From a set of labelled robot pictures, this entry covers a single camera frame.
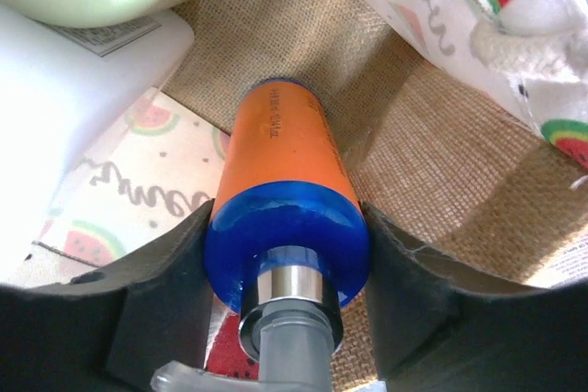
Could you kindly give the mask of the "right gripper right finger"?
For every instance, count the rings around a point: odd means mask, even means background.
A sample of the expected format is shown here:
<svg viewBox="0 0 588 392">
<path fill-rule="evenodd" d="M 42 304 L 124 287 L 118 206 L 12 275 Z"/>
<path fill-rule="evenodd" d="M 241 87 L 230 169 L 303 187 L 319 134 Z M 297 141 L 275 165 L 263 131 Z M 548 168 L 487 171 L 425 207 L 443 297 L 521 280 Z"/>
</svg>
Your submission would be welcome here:
<svg viewBox="0 0 588 392">
<path fill-rule="evenodd" d="M 584 391 L 587 284 L 551 289 L 478 271 L 362 207 L 367 311 L 390 391 Z"/>
</svg>

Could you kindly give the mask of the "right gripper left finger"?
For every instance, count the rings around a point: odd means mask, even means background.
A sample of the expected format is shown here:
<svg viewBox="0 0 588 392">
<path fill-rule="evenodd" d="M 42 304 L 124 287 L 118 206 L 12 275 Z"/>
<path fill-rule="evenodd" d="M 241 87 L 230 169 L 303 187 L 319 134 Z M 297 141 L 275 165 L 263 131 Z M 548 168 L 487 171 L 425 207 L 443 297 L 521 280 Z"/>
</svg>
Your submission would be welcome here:
<svg viewBox="0 0 588 392">
<path fill-rule="evenodd" d="M 205 364 L 212 293 L 203 243 L 212 204 L 68 284 L 1 288 L 4 391 L 148 391 L 155 371 Z"/>
</svg>

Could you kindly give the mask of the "blue pump bottle front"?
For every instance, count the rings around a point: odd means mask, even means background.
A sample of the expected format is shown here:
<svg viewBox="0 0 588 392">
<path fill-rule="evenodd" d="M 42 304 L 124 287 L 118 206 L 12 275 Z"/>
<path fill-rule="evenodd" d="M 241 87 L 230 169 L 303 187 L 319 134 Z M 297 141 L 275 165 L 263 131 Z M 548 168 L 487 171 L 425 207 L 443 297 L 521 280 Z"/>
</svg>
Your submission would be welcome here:
<svg viewBox="0 0 588 392">
<path fill-rule="evenodd" d="M 179 362 L 155 391 L 329 391 L 341 309 L 370 268 L 367 223 L 322 106 L 301 83 L 270 78 L 240 104 L 209 217 L 204 267 L 240 319 L 256 380 Z"/>
</svg>

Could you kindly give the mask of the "white bottle dark grey cap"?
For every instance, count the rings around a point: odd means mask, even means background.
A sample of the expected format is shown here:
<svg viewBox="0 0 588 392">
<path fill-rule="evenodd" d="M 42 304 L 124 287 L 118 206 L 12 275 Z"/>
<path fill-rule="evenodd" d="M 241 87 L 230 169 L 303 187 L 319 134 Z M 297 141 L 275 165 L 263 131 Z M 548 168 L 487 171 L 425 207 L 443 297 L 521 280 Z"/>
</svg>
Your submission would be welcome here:
<svg viewBox="0 0 588 392">
<path fill-rule="evenodd" d="M 105 28 L 1 8 L 1 281 L 17 273 L 74 163 L 180 64 L 194 32 L 165 10 Z"/>
</svg>

